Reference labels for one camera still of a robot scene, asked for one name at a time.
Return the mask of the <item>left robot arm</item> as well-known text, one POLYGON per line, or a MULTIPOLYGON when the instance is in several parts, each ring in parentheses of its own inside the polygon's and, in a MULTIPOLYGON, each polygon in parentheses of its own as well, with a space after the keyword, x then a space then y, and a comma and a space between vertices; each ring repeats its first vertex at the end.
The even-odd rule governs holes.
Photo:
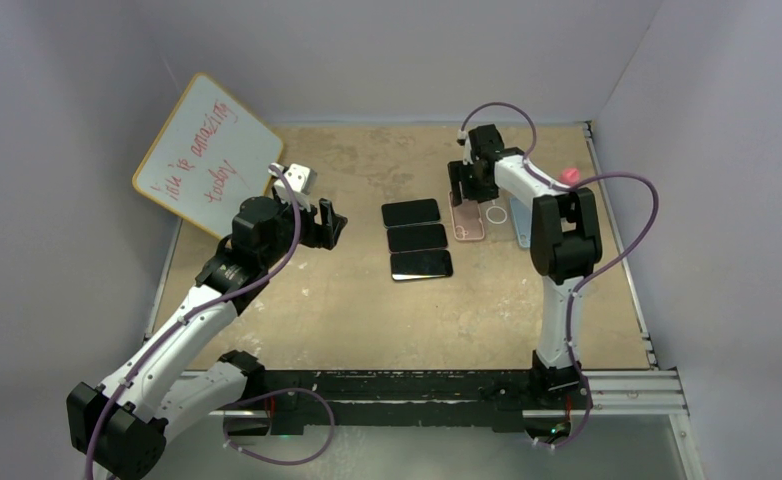
POLYGON ((296 200, 252 197, 232 220, 214 256, 169 320, 97 386, 78 384, 66 399, 72 445, 86 456, 84 476, 142 479, 167 444, 221 407, 275 408, 265 368, 241 351, 224 354, 202 377, 176 382, 190 361, 229 326, 293 256, 298 245, 333 249, 347 224, 331 201, 303 209, 296 200))

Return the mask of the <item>pink phone case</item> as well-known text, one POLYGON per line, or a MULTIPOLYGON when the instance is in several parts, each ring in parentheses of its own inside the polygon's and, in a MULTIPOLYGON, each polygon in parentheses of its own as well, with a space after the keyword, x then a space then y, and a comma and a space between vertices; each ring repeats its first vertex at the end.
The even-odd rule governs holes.
POLYGON ((462 200, 453 204, 452 193, 448 195, 453 236, 458 242, 478 242, 485 238, 485 227, 479 204, 473 200, 462 200))

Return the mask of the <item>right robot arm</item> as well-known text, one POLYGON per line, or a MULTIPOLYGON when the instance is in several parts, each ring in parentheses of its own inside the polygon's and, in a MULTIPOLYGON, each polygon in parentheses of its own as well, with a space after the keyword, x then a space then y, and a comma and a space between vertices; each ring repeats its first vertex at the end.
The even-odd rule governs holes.
POLYGON ((530 212, 529 253, 542 278, 543 317, 528 392, 551 407, 581 383, 581 288, 603 253, 595 195, 547 175, 521 149, 506 146, 493 124, 461 130, 457 142, 464 153, 448 164, 453 204, 506 192, 530 212))

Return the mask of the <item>black screen smartphone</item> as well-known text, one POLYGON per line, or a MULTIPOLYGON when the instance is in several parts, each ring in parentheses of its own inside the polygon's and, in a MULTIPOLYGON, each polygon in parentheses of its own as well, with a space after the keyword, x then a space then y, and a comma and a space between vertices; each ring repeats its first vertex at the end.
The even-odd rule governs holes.
POLYGON ((386 228, 439 223, 441 215, 434 198, 386 203, 381 206, 383 224, 386 228))

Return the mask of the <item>clear phone case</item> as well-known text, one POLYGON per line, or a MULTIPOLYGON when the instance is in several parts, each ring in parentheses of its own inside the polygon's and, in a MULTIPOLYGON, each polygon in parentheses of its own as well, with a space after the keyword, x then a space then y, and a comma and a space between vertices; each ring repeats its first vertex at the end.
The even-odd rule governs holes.
POLYGON ((487 234, 496 235, 512 229, 510 202, 506 198, 481 203, 480 213, 487 234))

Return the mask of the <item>light blue phone case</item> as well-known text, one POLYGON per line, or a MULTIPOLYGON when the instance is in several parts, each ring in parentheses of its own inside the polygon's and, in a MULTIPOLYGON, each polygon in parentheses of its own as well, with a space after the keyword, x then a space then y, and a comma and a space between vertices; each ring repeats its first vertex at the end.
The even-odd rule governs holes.
POLYGON ((518 245, 528 250, 531 244, 531 210, 515 197, 509 199, 509 205, 518 245))

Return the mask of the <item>pink cased smartphone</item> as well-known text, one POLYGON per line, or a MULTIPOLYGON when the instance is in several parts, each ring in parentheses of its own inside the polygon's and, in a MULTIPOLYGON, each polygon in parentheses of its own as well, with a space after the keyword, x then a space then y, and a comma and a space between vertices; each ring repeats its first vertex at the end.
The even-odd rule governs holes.
POLYGON ((394 253, 390 255, 390 268, 396 282, 448 278, 454 274, 447 250, 394 253))

